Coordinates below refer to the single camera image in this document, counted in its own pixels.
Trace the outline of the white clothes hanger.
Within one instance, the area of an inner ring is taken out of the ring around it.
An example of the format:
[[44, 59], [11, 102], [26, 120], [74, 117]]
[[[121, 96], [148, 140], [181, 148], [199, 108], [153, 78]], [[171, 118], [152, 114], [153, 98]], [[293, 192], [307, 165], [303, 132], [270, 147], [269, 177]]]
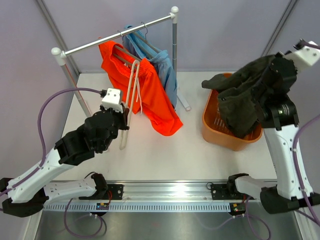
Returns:
[[[126, 101], [125, 106], [128, 107], [129, 112], [127, 115], [127, 124], [126, 126], [129, 128], [131, 123], [131, 117], [133, 112], [133, 106], [134, 106], [134, 98], [136, 95], [136, 89], [138, 85], [138, 77], [139, 77], [139, 70], [140, 70], [140, 61], [134, 60], [131, 66], [131, 72], [129, 76], [129, 82], [127, 86], [127, 92], [126, 92]], [[129, 130], [122, 130], [120, 133], [120, 142], [119, 142], [119, 149], [122, 151], [127, 146], [128, 141], [128, 134]]]

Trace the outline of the olive green shorts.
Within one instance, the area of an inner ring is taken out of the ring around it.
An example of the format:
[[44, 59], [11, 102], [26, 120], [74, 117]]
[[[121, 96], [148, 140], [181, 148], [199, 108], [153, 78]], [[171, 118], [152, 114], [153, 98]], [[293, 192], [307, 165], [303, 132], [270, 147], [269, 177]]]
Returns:
[[220, 117], [237, 138], [250, 134], [259, 123], [251, 90], [274, 58], [274, 54], [257, 58], [229, 77], [220, 73], [201, 83], [202, 88], [218, 92]]

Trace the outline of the orange shorts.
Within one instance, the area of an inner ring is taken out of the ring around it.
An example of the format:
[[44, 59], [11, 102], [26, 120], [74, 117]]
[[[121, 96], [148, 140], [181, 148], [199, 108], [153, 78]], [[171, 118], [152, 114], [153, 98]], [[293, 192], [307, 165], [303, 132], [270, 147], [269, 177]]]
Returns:
[[[108, 41], [98, 46], [102, 57], [101, 68], [108, 74], [112, 86], [123, 91], [123, 99], [126, 100], [131, 68], [112, 56], [115, 43]], [[155, 68], [145, 58], [139, 67], [137, 86], [132, 112], [143, 112], [154, 130], [161, 135], [168, 137], [175, 134], [183, 123], [165, 93]]]

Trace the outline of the grey clothes hanger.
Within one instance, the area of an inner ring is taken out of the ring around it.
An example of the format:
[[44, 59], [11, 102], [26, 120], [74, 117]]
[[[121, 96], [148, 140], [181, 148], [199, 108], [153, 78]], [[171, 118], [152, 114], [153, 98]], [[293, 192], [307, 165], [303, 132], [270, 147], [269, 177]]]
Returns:
[[124, 66], [137, 69], [141, 66], [142, 60], [131, 54], [123, 45], [115, 43], [112, 48], [112, 56]]

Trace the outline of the light blue shorts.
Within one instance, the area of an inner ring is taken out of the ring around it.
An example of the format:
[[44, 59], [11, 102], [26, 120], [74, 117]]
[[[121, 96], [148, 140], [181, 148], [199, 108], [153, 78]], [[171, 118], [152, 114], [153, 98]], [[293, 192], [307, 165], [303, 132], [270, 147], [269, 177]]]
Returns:
[[[145, 37], [145, 35], [139, 30], [137, 30], [136, 33], [143, 38]], [[136, 37], [134, 32], [124, 35], [122, 37], [122, 43], [131, 54], [140, 59], [147, 59], [151, 65], [153, 65], [165, 93], [167, 94], [172, 106], [175, 108], [178, 100], [178, 82], [168, 51], [161, 50], [153, 45], [160, 51], [159, 53], [156, 53], [142, 40]]]

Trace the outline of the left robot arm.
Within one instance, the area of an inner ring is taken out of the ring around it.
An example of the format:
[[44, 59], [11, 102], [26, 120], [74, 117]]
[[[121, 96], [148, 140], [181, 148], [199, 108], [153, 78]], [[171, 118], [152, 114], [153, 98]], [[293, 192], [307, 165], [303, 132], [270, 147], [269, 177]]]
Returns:
[[116, 111], [101, 108], [76, 130], [68, 132], [39, 162], [23, 175], [2, 178], [0, 191], [8, 196], [2, 202], [3, 213], [25, 218], [40, 212], [53, 202], [79, 198], [100, 200], [108, 192], [108, 185], [101, 173], [91, 177], [55, 183], [60, 174], [94, 158], [108, 149], [120, 130], [128, 130], [128, 108]]

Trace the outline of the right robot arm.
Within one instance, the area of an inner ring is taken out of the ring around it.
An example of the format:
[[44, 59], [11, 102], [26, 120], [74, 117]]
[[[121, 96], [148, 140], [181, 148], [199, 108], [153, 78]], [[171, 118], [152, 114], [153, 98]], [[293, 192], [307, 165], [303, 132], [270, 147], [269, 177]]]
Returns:
[[251, 93], [276, 172], [276, 184], [270, 185], [246, 173], [231, 175], [226, 183], [228, 196], [233, 199], [242, 194], [253, 197], [269, 214], [320, 203], [320, 195], [314, 192], [305, 172], [298, 140], [298, 112], [288, 96], [300, 67], [294, 55], [293, 52], [277, 53]]

